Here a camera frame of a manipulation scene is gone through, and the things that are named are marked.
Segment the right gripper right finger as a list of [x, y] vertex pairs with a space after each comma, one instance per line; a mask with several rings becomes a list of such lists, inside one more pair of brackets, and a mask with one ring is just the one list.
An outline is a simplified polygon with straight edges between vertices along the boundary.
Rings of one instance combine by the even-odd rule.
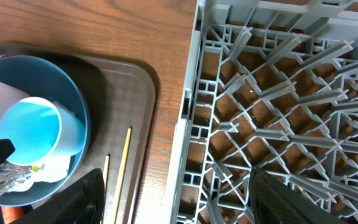
[[257, 224], [345, 224], [258, 167], [251, 169], [249, 193]]

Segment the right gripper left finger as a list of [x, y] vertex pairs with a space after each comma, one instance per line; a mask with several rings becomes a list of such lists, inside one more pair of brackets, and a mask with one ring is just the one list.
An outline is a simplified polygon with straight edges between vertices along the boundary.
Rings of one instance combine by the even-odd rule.
[[103, 172], [97, 168], [13, 224], [99, 224], [103, 211]]

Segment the yellow foil snack wrapper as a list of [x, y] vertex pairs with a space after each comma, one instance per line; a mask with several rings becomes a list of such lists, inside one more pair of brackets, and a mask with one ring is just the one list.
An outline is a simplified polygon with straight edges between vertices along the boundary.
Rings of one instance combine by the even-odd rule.
[[38, 171], [39, 167], [35, 165], [17, 166], [6, 159], [0, 165], [0, 196], [30, 186], [30, 178]]

